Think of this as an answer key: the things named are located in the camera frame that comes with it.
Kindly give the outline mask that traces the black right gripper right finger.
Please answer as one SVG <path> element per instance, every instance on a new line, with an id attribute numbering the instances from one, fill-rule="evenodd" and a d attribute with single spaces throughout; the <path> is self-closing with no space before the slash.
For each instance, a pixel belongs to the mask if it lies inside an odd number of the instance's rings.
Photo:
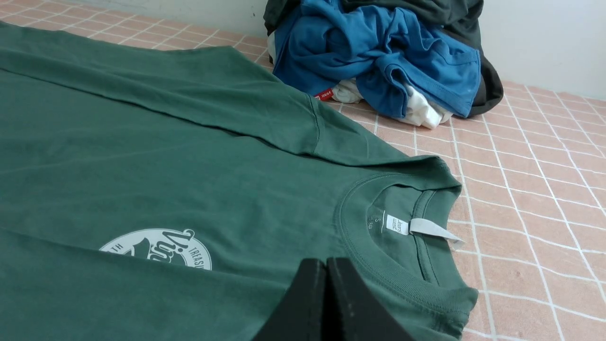
<path id="1" fill-rule="evenodd" d="M 328 341 L 412 341 L 413 337 L 376 299 L 353 263 L 327 259 Z"/>

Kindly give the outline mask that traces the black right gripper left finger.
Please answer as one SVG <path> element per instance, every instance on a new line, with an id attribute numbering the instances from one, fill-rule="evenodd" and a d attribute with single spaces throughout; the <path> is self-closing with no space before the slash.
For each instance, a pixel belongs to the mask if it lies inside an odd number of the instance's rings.
<path id="1" fill-rule="evenodd" d="M 325 264 L 303 259 L 295 277 L 254 341 L 320 341 L 327 285 Z"/>

